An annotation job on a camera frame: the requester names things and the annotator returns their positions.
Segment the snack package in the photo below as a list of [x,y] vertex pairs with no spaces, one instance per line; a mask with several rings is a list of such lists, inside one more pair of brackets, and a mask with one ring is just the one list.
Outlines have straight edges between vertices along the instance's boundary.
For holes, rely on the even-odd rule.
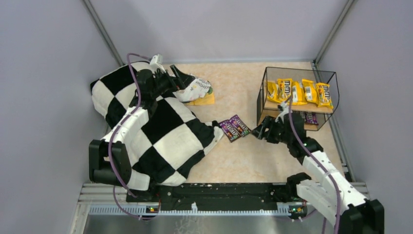
[[236,139],[239,139],[241,137],[241,134],[238,133],[232,125],[229,123],[229,120],[224,120],[220,122],[220,127],[222,128],[223,132],[225,135],[228,137],[230,142],[235,141]]
[[305,105],[307,101],[304,96],[302,84],[298,81],[293,81],[292,85],[293,105]]
[[318,125],[317,115],[315,113],[306,112],[305,113],[305,123]]
[[276,103],[281,103],[278,100],[278,84],[272,81],[267,82],[267,99]]
[[229,123],[244,137],[251,133],[251,129],[238,117],[234,115],[229,119]]
[[305,120],[305,112],[304,112],[304,111],[300,111],[299,114],[300,114],[301,118]]
[[278,100],[285,101],[291,95],[291,85],[293,83],[293,79],[278,79]]
[[330,97],[330,85],[325,83],[317,83],[317,91],[319,93],[319,107],[328,107],[330,109],[333,108],[333,102],[331,101]]
[[184,104],[195,105],[195,106],[215,104],[215,95],[214,95],[214,91],[212,87],[209,88],[209,91],[207,94],[205,94],[205,97],[201,97],[201,98],[196,99],[195,101],[190,101]]
[[180,102],[195,101],[205,97],[209,93],[211,83],[207,80],[194,77],[194,80],[186,87],[186,89],[178,90],[173,94]]
[[319,96],[317,94],[317,90],[316,90],[316,86],[314,85],[314,81],[308,80],[308,79],[302,79],[302,85],[304,87],[305,99],[308,102],[318,104],[319,103]]

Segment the yellow package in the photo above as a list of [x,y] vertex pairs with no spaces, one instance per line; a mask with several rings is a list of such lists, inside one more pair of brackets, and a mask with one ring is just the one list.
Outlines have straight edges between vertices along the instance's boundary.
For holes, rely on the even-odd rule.
[[281,103],[281,101],[278,99],[278,84],[275,82],[269,81],[267,83],[267,99],[276,103]]
[[333,108],[333,102],[330,96],[330,85],[325,83],[317,83],[317,91],[319,93],[319,107]]
[[278,79],[278,100],[285,101],[291,95],[291,85],[293,83],[293,79]]
[[293,81],[292,85],[293,94],[293,105],[305,105],[307,101],[305,100],[304,90],[302,84],[298,81]]
[[316,86],[314,81],[308,79],[302,79],[302,85],[304,87],[305,99],[308,102],[315,104],[319,103],[319,96],[317,94]]
[[205,94],[204,97],[198,98],[195,101],[185,103],[185,105],[195,105],[195,106],[211,105],[211,104],[215,104],[215,95],[214,95],[214,92],[212,91],[212,88],[210,88],[210,92]]

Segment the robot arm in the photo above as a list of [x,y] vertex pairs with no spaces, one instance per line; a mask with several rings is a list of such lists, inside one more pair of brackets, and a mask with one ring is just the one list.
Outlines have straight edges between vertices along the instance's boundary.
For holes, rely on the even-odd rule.
[[290,176],[287,187],[291,196],[300,197],[316,208],[326,219],[334,225],[336,222],[337,196],[332,180],[336,181],[340,194],[340,226],[339,233],[383,233],[384,208],[379,201],[370,201],[357,191],[346,178],[333,166],[321,145],[310,137],[304,130],[304,120],[298,113],[292,113],[294,128],[311,154],[327,169],[327,172],[316,163],[298,143],[289,123],[288,106],[281,103],[282,112],[276,117],[266,116],[263,123],[253,130],[258,139],[265,138],[267,142],[285,143],[290,154],[300,164],[308,169],[319,183],[311,180],[305,173]]
[[122,180],[131,189],[148,190],[150,177],[131,168],[131,162],[135,159],[128,155],[127,148],[131,145],[132,134],[136,134],[154,114],[158,96],[168,91],[185,89],[195,79],[194,76],[179,71],[175,65],[170,66],[175,76],[170,76],[161,62],[162,56],[156,55],[150,61],[150,66],[156,71],[155,73],[149,69],[136,72],[141,103],[138,103],[138,96],[135,95],[125,115],[112,131],[101,140],[92,140],[89,144],[89,178],[91,181],[121,186],[110,163],[105,160],[112,137],[113,162]]

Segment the metal frame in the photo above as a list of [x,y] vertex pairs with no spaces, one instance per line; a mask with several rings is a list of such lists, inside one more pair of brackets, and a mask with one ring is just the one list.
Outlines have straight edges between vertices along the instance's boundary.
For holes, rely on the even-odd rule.
[[[108,49],[111,52],[111,55],[116,60],[119,66],[124,65],[121,56],[116,49],[114,43],[112,42],[107,30],[105,29],[102,21],[100,20],[97,12],[95,11],[92,3],[90,0],[82,0],[86,9],[88,10],[89,15],[91,16],[95,26],[97,27],[102,39],[104,40],[105,44],[107,45]],[[344,19],[348,16],[349,11],[353,8],[354,4],[357,0],[348,0],[345,7],[343,8],[340,16],[338,17],[334,27],[332,28],[331,32],[329,33],[328,37],[326,38],[323,46],[321,47],[320,51],[317,54],[317,57],[313,61],[313,69],[315,72],[318,71],[318,64],[323,59],[323,56],[328,49],[329,45],[331,44],[332,40],[334,39],[338,29],[341,27]],[[346,173],[349,173],[352,176],[352,168],[350,161],[347,157],[346,147],[342,141],[342,137],[340,134],[339,126],[335,117],[330,118],[330,126],[333,133],[334,140],[336,142],[336,147],[338,153],[342,160],[343,170]],[[359,192],[364,194],[366,197],[370,198],[369,192],[367,190],[366,184],[364,182],[352,182],[351,183]],[[113,200],[112,194],[113,187],[111,185],[104,185],[104,184],[91,184],[87,183],[83,185],[82,191],[80,193],[80,197],[78,199],[75,215],[72,221],[72,226],[70,229],[70,234],[82,234],[84,232],[86,221],[88,215],[125,215],[119,212],[119,209],[116,207],[116,204]],[[116,197],[119,201],[119,204],[122,207],[125,207],[129,210],[140,211],[141,214],[144,214],[142,211],[141,206],[146,205],[158,205],[152,203],[127,203],[126,202],[126,190],[123,188],[116,188],[115,189]],[[295,203],[284,203],[280,205],[281,210],[279,212],[270,211],[270,212],[257,212],[257,215],[286,215],[287,213],[282,212],[283,209],[286,209],[287,206],[294,206]],[[188,213],[182,214],[175,214],[175,215],[220,215],[219,212],[199,212],[197,210],[189,211]],[[228,215],[242,215],[242,214],[234,214],[228,213]]]
[[330,46],[330,43],[333,41],[334,37],[337,34],[337,31],[339,30],[342,23],[344,22],[344,19],[347,17],[348,13],[353,8],[353,6],[356,2],[357,2],[357,0],[347,0],[347,3],[344,6],[343,10],[341,11],[336,23],[334,24],[333,28],[331,29],[330,33],[328,34],[327,38],[325,39],[320,51],[317,53],[317,56],[314,60],[315,65],[318,65],[320,63],[320,61],[322,60],[325,52],[327,51],[328,47]]
[[[360,193],[370,198],[369,192],[367,190],[366,184],[364,182],[353,182],[351,183],[354,188],[356,188]],[[136,215],[153,215],[144,212],[144,207],[156,206],[158,203],[128,203],[126,202],[126,190],[121,187],[115,189],[116,198],[122,208],[128,211],[134,211]],[[205,212],[198,211],[196,208],[192,208],[191,211],[187,212],[174,212],[161,211],[159,215],[174,215],[174,216],[184,216],[184,215],[196,215],[196,216],[206,216],[206,215],[259,215],[259,216],[288,216],[290,213],[288,210],[290,206],[301,205],[301,202],[288,202],[280,203],[277,211],[253,211],[253,212]],[[80,197],[77,202],[77,207],[75,211],[75,216],[72,221],[72,227],[69,234],[83,234],[88,215],[126,215],[119,210],[113,200],[113,186],[107,184],[95,184],[95,183],[85,183],[83,184],[82,190],[80,192]]]
[[94,9],[92,3],[90,2],[90,0],[82,0],[82,2],[85,5],[86,9],[88,10],[89,15],[92,17],[92,21],[94,22],[96,28],[98,29],[100,36],[106,43],[108,49],[111,51],[111,54],[113,58],[116,60],[117,65],[119,66],[124,65],[124,62],[122,61],[122,58],[118,50],[116,49],[115,44],[112,42],[112,39],[108,34],[108,31],[106,31],[105,26],[100,20],[99,15]]

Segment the purple candy bar package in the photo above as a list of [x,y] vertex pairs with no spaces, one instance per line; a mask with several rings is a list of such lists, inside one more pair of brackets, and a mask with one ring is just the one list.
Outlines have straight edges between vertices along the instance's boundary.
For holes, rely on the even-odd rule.
[[238,133],[232,125],[229,123],[229,120],[224,120],[220,122],[220,127],[225,133],[225,135],[228,137],[230,142],[235,141],[236,139],[239,139],[241,137],[241,134]]
[[251,129],[246,126],[238,115],[231,117],[229,122],[243,137],[251,133]]
[[315,113],[305,113],[305,123],[318,125],[317,116]]

